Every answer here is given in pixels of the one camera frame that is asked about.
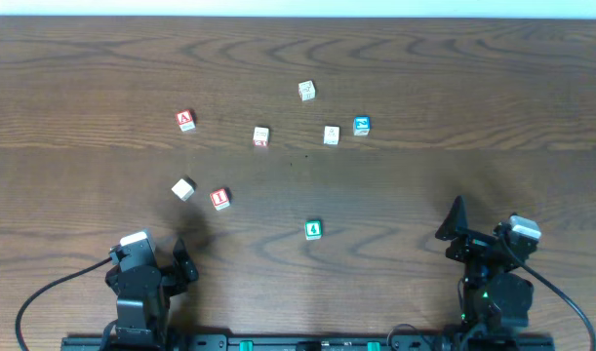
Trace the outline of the red letter I block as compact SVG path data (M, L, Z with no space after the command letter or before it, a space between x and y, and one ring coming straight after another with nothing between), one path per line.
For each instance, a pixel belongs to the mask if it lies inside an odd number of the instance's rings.
M220 188L212 192L210 194L210 199L217 211L223 210L230 206L230 197L225 188Z

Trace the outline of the blue number 2 block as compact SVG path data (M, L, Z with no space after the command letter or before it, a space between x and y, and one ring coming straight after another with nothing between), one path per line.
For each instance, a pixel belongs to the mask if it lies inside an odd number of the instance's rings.
M357 137L367 136L371 130L371 119L369 116L356 116L353 121L353 134Z

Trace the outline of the red letter A block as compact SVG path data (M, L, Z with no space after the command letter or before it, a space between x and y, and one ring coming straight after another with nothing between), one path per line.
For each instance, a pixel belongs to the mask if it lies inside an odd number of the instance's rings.
M192 131L196 128L193 114L188 109L178 112L176 119L182 132Z

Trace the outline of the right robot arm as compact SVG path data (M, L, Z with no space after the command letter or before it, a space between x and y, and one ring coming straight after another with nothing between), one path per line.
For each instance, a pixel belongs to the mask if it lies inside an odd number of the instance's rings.
M514 273L536 251L537 223L517 214L484 234L468 226L457 196L435 238L448 242L445 257L464 265L458 282L461 325L443 338L450 350L519 350L516 331L529 324L533 284Z

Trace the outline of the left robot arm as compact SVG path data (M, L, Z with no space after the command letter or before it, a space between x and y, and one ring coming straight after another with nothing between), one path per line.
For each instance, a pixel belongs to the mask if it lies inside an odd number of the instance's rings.
M123 238L109 253L114 262L106 284L117 296L116 341L123 350L169 350L178 339L169 331L173 296L185 293L199 278L183 240L173 248L173 261L160 267L146 232Z

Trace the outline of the tilted plain wooden block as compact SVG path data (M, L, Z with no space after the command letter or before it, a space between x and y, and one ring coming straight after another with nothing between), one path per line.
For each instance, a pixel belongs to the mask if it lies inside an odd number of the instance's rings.
M172 192L183 202L187 201L194 193L194 185L184 178L181 178L173 187Z

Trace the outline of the green tree picture block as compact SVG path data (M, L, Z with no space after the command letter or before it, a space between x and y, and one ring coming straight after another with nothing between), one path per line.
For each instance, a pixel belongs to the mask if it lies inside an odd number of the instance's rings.
M304 225L305 238L307 240L318 240L322 237L322 224L320 220L309 220Z

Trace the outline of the wooden block centre right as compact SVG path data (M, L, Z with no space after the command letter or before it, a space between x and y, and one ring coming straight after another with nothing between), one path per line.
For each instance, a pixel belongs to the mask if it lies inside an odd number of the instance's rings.
M339 132L339 126L326 126L324 128L323 143L327 145L338 145Z

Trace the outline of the wooden block red side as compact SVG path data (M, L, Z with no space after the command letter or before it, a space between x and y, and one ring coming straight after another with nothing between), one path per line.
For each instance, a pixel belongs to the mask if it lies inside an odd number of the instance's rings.
M269 142L269 129L266 127L255 127L253 133L253 145L267 147Z

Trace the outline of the plain wooden block top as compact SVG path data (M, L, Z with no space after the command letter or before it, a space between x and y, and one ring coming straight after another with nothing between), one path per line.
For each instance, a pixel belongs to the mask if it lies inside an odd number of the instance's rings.
M300 82L298 84L298 94L302 101L314 99L316 97L316 89L311 80Z

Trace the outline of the black mounting rail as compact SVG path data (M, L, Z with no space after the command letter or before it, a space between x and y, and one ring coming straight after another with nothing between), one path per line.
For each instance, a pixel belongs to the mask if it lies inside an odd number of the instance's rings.
M471 338L464 350L556 350L551 337ZM194 334L172 341L167 346L127 345L113 338L100 348L101 337L65 337L60 350L190 350L190 351L418 351L460 350L450 338L441 335L397 334L386 337L258 337Z

